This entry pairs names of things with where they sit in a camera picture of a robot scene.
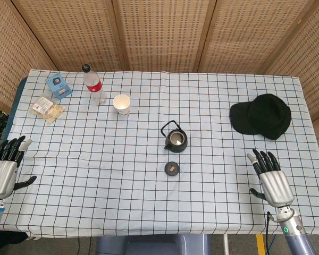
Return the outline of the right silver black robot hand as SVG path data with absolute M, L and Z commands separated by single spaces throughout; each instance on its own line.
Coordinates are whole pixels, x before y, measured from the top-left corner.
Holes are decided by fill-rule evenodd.
M 267 201 L 274 208 L 291 205 L 295 198 L 277 158 L 271 152 L 253 149 L 253 153 L 254 155 L 247 154 L 247 157 L 259 178 L 263 192 L 251 188 L 250 193 Z

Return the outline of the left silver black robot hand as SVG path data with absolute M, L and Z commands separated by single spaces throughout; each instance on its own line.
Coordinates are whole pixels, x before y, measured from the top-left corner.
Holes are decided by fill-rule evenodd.
M 31 143 L 32 140 L 21 136 L 0 144 L 0 199 L 8 198 L 13 191 L 28 187 L 36 180 L 37 177 L 32 176 L 24 182 L 16 181 L 18 168 Z

